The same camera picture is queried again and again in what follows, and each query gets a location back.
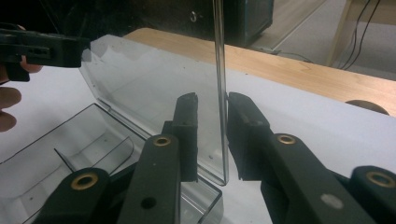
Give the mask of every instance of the black cable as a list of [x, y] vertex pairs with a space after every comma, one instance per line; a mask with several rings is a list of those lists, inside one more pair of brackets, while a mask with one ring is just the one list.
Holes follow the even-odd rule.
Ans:
[[261, 52], [268, 53], [268, 54], [272, 54], [272, 55], [278, 55], [278, 54], [296, 55], [296, 56], [299, 56], [299, 57], [305, 59], [305, 62], [314, 63], [314, 62], [312, 62], [311, 60], [309, 60], [308, 58], [306, 58], [305, 56], [303, 56], [303, 55], [301, 55], [301, 54], [298, 54], [298, 53], [283, 52], [283, 51], [280, 50], [280, 49], [264, 49], [264, 48], [260, 48], [260, 50], [261, 50]]
[[358, 19], [356, 20], [356, 25], [355, 25], [355, 30], [353, 32], [352, 38], [354, 39], [353, 41], [353, 49], [349, 55], [349, 58], [346, 60], [343, 66], [338, 67], [339, 69], [344, 69], [345, 66], [349, 63], [349, 61], [352, 59], [353, 54], [355, 53], [355, 48], [356, 48], [356, 42], [357, 42], [357, 36], [358, 36], [358, 25], [359, 22], [361, 22], [361, 16], [363, 15], [364, 11], [366, 10], [367, 6], [370, 4], [371, 0], [368, 0], [366, 4], [364, 5], [363, 10], [361, 11], [361, 14], [359, 15]]
[[350, 66], [352, 66], [353, 63], [356, 62], [356, 60], [358, 60], [359, 55], [361, 55], [361, 46], [362, 46], [362, 44], [363, 44], [364, 36], [366, 35], [367, 27], [369, 26], [370, 21], [371, 21], [371, 19], [373, 18], [374, 14], [375, 14], [375, 11], [376, 11], [376, 9], [378, 8], [378, 5], [379, 5], [380, 2], [381, 2], [381, 0], [378, 0], [378, 2], [376, 3], [375, 8], [374, 8], [374, 10], [373, 10], [373, 13], [372, 13], [371, 16], [370, 16], [370, 19], [367, 21], [366, 27], [364, 28], [363, 34], [361, 35], [361, 43], [360, 43], [360, 45], [359, 45], [358, 54], [356, 55], [356, 57], [355, 57], [355, 59], [353, 60], [353, 62], [352, 62], [348, 67], [346, 67], [344, 70], [347, 70]]

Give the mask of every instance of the transparent acrylic panel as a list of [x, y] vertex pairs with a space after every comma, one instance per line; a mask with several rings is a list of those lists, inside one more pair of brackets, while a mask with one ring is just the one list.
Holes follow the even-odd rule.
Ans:
[[87, 37], [80, 71], [102, 106], [160, 133], [177, 97], [198, 95], [199, 172], [228, 181], [222, 0], [41, 0], [58, 31]]

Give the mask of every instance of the black plastic part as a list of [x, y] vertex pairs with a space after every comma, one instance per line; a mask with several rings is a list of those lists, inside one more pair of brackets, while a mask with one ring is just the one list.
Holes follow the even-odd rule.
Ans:
[[89, 48], [90, 40], [86, 38], [44, 35], [0, 23], [0, 63], [6, 64], [12, 81], [29, 80], [29, 74], [20, 66], [22, 55], [30, 64], [81, 67], [82, 51]]
[[338, 182], [339, 182], [345, 189], [348, 190], [349, 178], [347, 178], [347, 177], [345, 177], [345, 176], [343, 176], [343, 175], [340, 175], [340, 174], [338, 174], [338, 173], [336, 173], [336, 172], [334, 172], [334, 171], [331, 171], [331, 170], [329, 170], [329, 171], [330, 171], [330, 173], [335, 177], [335, 179], [337, 179]]
[[112, 201], [107, 211], [101, 215], [102, 218], [97, 224], [117, 223], [136, 165], [137, 163], [134, 163], [110, 177]]
[[348, 188], [377, 223], [396, 223], [396, 174], [375, 166], [358, 167]]
[[104, 170], [86, 168], [74, 172], [49, 196], [34, 224], [99, 223], [100, 215], [111, 202], [109, 184], [109, 176]]
[[166, 120], [163, 123], [163, 130], [161, 131], [162, 134], [172, 134], [172, 120]]
[[227, 137], [239, 178], [262, 180], [269, 172], [262, 148], [273, 132], [268, 120], [247, 96], [230, 92], [228, 96]]
[[180, 178], [182, 182], [197, 181], [198, 97], [192, 92], [177, 99], [172, 122], [172, 135], [179, 142]]
[[299, 138], [278, 133], [270, 145], [265, 155], [290, 202], [286, 223], [375, 223]]
[[124, 200], [118, 224], [179, 223], [180, 165], [173, 135], [150, 137]]
[[284, 224], [290, 204], [285, 191], [281, 186], [273, 186], [264, 180], [261, 191], [273, 224]]

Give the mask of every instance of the wooden table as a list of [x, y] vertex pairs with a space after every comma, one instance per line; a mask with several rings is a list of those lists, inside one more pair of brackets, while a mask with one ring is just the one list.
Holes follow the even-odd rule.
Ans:
[[[332, 66], [334, 61], [347, 48], [355, 31], [359, 15], [364, 9], [367, 0], [346, 0], [344, 11], [338, 23], [337, 31], [332, 40], [331, 50], [329, 52], [326, 65]], [[364, 13], [361, 15], [361, 21], [367, 22], [375, 9], [378, 0], [370, 1]], [[396, 1], [381, 0], [375, 14], [370, 21], [371, 23], [381, 23], [396, 25]]]
[[[214, 44], [211, 41], [147, 28], [134, 31], [125, 37], [194, 59], [212, 63], [215, 61]], [[350, 100], [373, 102], [396, 117], [395, 81], [232, 46], [225, 46], [225, 62], [229, 69], [263, 77], [341, 102]]]

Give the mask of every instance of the human hand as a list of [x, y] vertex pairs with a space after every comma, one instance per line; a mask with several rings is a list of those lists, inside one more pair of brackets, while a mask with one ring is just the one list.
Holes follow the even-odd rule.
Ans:
[[[41, 65], [26, 63], [25, 57], [22, 57], [21, 66], [29, 73], [36, 73], [41, 70]], [[0, 83], [8, 81], [6, 67], [0, 64]], [[21, 93], [14, 88], [0, 87], [0, 133], [8, 131], [15, 126], [17, 120], [10, 114], [3, 111], [17, 104], [21, 100]]]

